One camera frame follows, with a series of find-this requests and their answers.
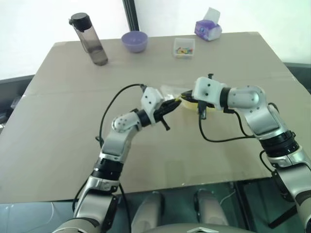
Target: transparent bottle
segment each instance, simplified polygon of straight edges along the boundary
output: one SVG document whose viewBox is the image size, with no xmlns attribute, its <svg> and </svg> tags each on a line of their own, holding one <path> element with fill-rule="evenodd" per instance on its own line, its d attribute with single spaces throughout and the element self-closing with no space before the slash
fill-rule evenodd
<svg viewBox="0 0 311 233">
<path fill-rule="evenodd" d="M 89 54 L 94 64 L 103 66 L 108 62 L 108 57 L 86 13 L 76 13 L 71 16 L 69 24 L 77 32 L 84 50 Z"/>
</svg>

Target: black cable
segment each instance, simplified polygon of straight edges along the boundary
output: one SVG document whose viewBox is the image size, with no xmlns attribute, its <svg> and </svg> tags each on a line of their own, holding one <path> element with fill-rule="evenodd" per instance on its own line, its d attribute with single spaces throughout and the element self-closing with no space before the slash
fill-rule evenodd
<svg viewBox="0 0 311 233">
<path fill-rule="evenodd" d="M 277 112 L 280 113 L 275 103 L 270 102 L 268 105 L 272 105 L 277 110 Z"/>
<path fill-rule="evenodd" d="M 74 212 L 75 208 L 76 208 L 76 202 L 78 200 L 78 196 L 81 193 L 81 190 L 83 189 L 83 187 L 85 186 L 87 180 L 83 183 L 83 185 L 80 187 L 79 191 L 77 192 L 76 196 L 74 197 L 73 201 L 72 201 L 72 211 Z"/>
<path fill-rule="evenodd" d="M 128 232 L 131 233 L 131 232 L 132 232 L 132 227 L 131 227 L 130 208 L 129 208 L 129 206 L 128 206 L 128 202 L 127 202 L 127 199 L 126 199 L 126 197 L 125 197 L 125 193 L 124 193 L 124 190 L 123 190 L 123 187 L 122 187 L 121 183 L 119 184 L 119 188 L 120 188 L 121 193 L 122 193 L 122 197 L 123 197 L 123 200 L 124 200 L 125 209 L 126 209 L 126 213 L 127 213 Z"/>
<path fill-rule="evenodd" d="M 104 144 L 104 139 L 102 138 L 102 131 L 103 131 L 103 123 L 104 123 L 104 118 L 109 110 L 109 108 L 111 107 L 112 103 L 116 100 L 116 98 L 118 97 L 119 94 L 121 94 L 122 91 L 126 90 L 127 88 L 130 88 L 132 86 L 145 86 L 144 84 L 140 84 L 140 83 L 135 83 L 135 84 L 131 84 L 131 85 L 128 85 L 124 88 L 122 88 L 115 96 L 114 98 L 111 100 L 111 102 L 108 104 L 104 114 L 103 114 L 103 117 L 102 117 L 102 120 L 101 120 L 101 124 L 100 124 L 100 128 L 99 128 L 99 136 L 96 138 L 96 140 L 99 141 L 99 145 L 100 147 L 102 148 L 103 144 Z"/>
<path fill-rule="evenodd" d="M 265 162 L 263 161 L 263 159 L 262 159 L 262 155 L 263 155 L 264 152 L 265 152 L 264 150 L 263 150 L 262 152 L 260 152 L 259 158 L 260 158 L 262 164 L 263 164 L 270 172 L 272 172 L 272 170 L 266 165 L 266 163 L 265 163 Z"/>
<path fill-rule="evenodd" d="M 235 114 L 235 115 L 237 116 L 237 118 L 238 118 L 239 126 L 240 126 L 240 129 L 241 129 L 242 134 L 244 134 L 244 135 L 247 136 L 247 137 L 252 137 L 252 138 L 254 138 L 255 136 L 253 136 L 253 135 L 247 135 L 247 134 L 245 133 L 245 131 L 244 131 L 244 129 L 243 129 L 243 125 L 242 125 L 242 120 L 241 120 L 241 117 L 240 117 L 239 113 L 237 113 L 235 110 L 233 110 L 233 112 L 234 112 L 234 114 Z"/>
<path fill-rule="evenodd" d="M 208 141 L 208 142 L 229 142 L 229 141 L 233 141 L 233 140 L 238 140 L 238 139 L 246 139 L 246 138 L 254 138 L 254 136 L 244 136 L 244 137 L 233 137 L 233 138 L 229 138 L 229 139 L 224 139 L 224 140 L 212 140 L 212 139 L 208 139 L 205 135 L 204 132 L 202 130 L 202 122 L 201 122 L 201 116 L 199 115 L 199 129 L 201 132 L 202 137 Z"/>
</svg>

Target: purple tissue box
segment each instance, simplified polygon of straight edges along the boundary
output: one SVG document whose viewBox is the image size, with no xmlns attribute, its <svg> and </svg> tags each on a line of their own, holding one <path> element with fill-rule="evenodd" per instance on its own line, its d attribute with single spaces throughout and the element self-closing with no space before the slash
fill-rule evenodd
<svg viewBox="0 0 311 233">
<path fill-rule="evenodd" d="M 220 37 L 222 28 L 219 24 L 204 19 L 196 22 L 194 33 L 206 41 L 211 41 Z"/>
</svg>

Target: white tissue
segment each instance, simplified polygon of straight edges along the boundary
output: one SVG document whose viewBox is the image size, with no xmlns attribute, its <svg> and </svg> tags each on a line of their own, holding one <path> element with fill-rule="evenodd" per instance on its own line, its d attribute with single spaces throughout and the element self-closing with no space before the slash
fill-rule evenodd
<svg viewBox="0 0 311 233">
<path fill-rule="evenodd" d="M 203 19 L 210 20 L 210 21 L 213 21 L 215 24 L 218 24 L 219 17 L 220 17 L 220 12 L 215 10 L 214 8 L 209 7 Z"/>
</svg>

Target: cardboard surface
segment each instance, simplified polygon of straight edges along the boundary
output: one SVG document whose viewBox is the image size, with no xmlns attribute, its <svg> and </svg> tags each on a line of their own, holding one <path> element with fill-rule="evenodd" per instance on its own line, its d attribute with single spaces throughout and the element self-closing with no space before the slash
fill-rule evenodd
<svg viewBox="0 0 311 233">
<path fill-rule="evenodd" d="M 311 154 L 311 98 L 258 33 L 228 33 L 206 42 L 196 36 L 192 60 L 172 56 L 175 37 L 150 38 L 147 50 L 129 53 L 120 40 L 104 40 L 109 63 L 92 64 L 80 42 L 56 43 L 0 134 L 0 202 L 72 199 L 99 154 L 101 116 L 113 96 L 130 83 L 192 89 L 208 73 L 232 87 L 261 86 L 277 104 L 297 141 Z M 108 112 L 111 120 L 140 107 L 138 87 L 122 93 Z M 163 125 L 147 127 L 132 142 L 121 182 L 126 192 L 218 183 L 269 176 L 255 139 L 204 141 L 197 114 L 180 106 Z M 240 136 L 235 116 L 211 112 L 207 137 Z"/>
</svg>

